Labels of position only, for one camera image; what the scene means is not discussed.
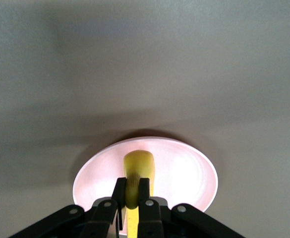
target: yellow object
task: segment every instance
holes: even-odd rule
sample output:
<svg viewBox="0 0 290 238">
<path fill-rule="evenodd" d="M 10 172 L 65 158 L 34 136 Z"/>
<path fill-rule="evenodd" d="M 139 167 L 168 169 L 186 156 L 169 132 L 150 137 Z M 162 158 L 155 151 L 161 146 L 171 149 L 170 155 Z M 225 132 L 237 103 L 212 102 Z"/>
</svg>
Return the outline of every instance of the yellow object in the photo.
<svg viewBox="0 0 290 238">
<path fill-rule="evenodd" d="M 135 150 L 124 157 L 124 173 L 127 178 L 125 202 L 127 218 L 127 237 L 137 238 L 139 179 L 149 178 L 150 196 L 153 196 L 155 163 L 152 153 Z"/>
</svg>

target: gray surface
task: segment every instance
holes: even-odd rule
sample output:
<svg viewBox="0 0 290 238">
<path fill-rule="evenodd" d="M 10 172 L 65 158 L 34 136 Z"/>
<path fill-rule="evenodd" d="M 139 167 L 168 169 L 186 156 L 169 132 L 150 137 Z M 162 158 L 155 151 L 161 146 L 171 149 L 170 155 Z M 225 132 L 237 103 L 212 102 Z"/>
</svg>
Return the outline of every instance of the gray surface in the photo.
<svg viewBox="0 0 290 238">
<path fill-rule="evenodd" d="M 0 1 L 0 238 L 135 135 L 209 157 L 207 214 L 290 237 L 290 1 L 34 2 Z"/>
</svg>

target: round plate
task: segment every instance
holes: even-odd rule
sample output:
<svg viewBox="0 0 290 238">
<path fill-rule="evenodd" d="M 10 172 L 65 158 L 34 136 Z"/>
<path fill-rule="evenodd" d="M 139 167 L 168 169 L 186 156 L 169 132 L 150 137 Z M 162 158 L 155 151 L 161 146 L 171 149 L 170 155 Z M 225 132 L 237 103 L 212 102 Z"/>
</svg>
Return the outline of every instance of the round plate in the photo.
<svg viewBox="0 0 290 238">
<path fill-rule="evenodd" d="M 179 203 L 191 204 L 201 211 L 210 206 L 218 189 L 214 166 L 192 146 L 164 137 L 124 140 L 93 156 L 75 178 L 75 204 L 87 211 L 96 199 L 110 197 L 117 178 L 124 177 L 124 156 L 134 150 L 147 150 L 153 154 L 156 169 L 154 196 L 165 198 L 170 209 Z"/>
</svg>

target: silver screw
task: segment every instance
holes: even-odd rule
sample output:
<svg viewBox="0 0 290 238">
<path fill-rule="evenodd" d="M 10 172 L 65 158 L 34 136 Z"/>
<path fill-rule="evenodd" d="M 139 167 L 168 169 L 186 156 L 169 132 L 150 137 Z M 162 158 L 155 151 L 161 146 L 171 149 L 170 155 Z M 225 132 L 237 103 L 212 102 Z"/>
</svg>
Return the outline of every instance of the silver screw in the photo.
<svg viewBox="0 0 290 238">
<path fill-rule="evenodd" d="M 154 205 L 154 202 L 153 202 L 152 200 L 147 200 L 147 201 L 145 202 L 145 204 L 146 204 L 147 206 L 152 206 L 152 205 Z"/>
<path fill-rule="evenodd" d="M 178 210 L 179 212 L 185 212 L 185 211 L 186 211 L 186 208 L 185 208 L 184 206 L 178 206 L 178 207 L 177 207 L 177 210 Z"/>
<path fill-rule="evenodd" d="M 105 207 L 110 207 L 111 206 L 111 203 L 110 202 L 106 202 L 106 203 L 104 203 L 104 206 Z"/>
<path fill-rule="evenodd" d="M 73 215 L 73 214 L 75 214 L 75 213 L 77 213 L 78 212 L 78 210 L 76 209 L 76 208 L 73 208 L 73 209 L 71 209 L 70 211 L 69 211 L 69 213 L 71 214 L 71 215 Z"/>
</svg>

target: pink plate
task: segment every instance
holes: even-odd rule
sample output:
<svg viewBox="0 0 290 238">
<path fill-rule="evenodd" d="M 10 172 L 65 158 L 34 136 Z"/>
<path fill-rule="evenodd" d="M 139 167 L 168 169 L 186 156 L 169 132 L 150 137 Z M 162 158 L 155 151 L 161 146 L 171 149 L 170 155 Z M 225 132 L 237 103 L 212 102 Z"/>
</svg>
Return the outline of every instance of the pink plate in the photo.
<svg viewBox="0 0 290 238">
<path fill-rule="evenodd" d="M 218 189 L 214 166 L 197 149 L 164 137 L 124 140 L 93 156 L 75 178 L 75 204 L 87 211 L 96 199 L 110 197 L 117 178 L 124 177 L 123 158 L 133 150 L 147 150 L 154 155 L 154 196 L 165 198 L 169 208 L 188 203 L 205 211 L 210 206 Z"/>
</svg>

